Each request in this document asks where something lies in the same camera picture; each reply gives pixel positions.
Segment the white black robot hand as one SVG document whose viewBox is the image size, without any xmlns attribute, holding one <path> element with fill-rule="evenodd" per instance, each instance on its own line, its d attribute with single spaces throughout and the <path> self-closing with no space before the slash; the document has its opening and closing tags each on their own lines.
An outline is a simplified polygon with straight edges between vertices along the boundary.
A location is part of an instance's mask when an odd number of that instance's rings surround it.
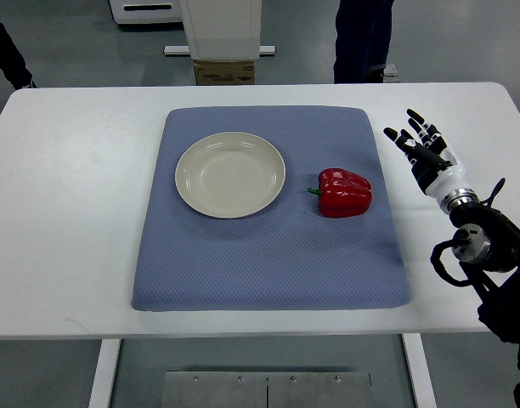
<svg viewBox="0 0 520 408">
<path fill-rule="evenodd" d="M 465 168 L 436 126 L 412 109 L 406 111 L 413 136 L 406 129 L 386 127 L 383 132 L 404 153 L 421 191 L 438 203 L 456 195 L 457 190 L 470 190 Z"/>
</svg>

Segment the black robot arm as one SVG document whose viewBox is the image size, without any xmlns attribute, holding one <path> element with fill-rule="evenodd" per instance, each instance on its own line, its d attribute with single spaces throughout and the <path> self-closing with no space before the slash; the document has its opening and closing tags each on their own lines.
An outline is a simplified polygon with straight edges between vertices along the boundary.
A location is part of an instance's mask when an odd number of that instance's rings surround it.
<svg viewBox="0 0 520 408">
<path fill-rule="evenodd" d="M 520 371 L 520 229 L 492 207 L 504 183 L 484 201 L 467 192 L 453 199 L 449 219 L 456 231 L 433 248 L 430 262 L 450 285 L 475 290 L 479 321 L 502 342 L 518 346 Z"/>
</svg>

